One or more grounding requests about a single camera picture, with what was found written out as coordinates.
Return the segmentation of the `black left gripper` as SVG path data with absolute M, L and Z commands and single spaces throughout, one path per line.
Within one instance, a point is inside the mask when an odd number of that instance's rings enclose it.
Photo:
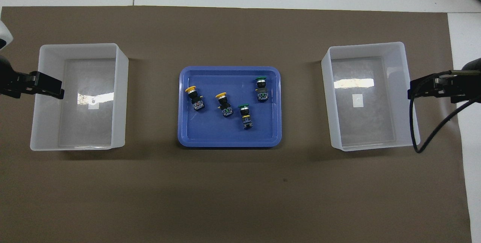
M 4 56 L 0 56 L 0 94 L 16 99 L 22 94 L 40 94 L 62 100 L 65 97 L 65 90 L 61 87 L 62 81 L 45 73 L 32 71 L 28 75 L 14 71 L 10 62 Z

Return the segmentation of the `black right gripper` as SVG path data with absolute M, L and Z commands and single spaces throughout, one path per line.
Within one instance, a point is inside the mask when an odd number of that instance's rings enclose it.
M 430 74 L 410 81 L 409 100 L 420 97 L 449 97 L 451 103 L 472 100 L 480 95 L 481 59 L 472 60 L 462 67 L 462 71 L 476 71 L 476 75 L 450 74 L 438 78 L 438 74 Z M 436 89 L 435 79 L 440 91 Z

